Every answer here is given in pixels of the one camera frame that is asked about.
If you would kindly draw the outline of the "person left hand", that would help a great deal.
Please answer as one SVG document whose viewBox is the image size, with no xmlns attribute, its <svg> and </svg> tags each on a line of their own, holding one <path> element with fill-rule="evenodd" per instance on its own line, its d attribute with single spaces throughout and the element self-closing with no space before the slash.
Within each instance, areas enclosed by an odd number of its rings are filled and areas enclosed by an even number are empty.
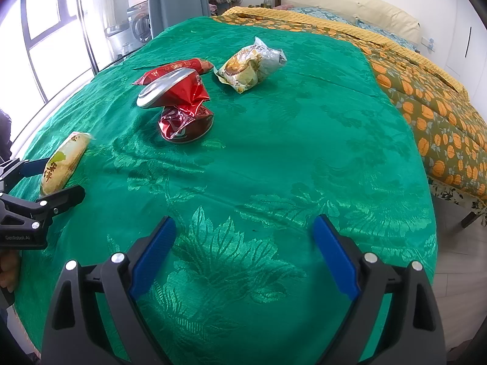
<svg viewBox="0 0 487 365">
<path fill-rule="evenodd" d="M 21 257 L 17 250 L 1 250 L 0 255 L 0 284 L 12 293 L 17 284 L 21 265 Z"/>
</svg>

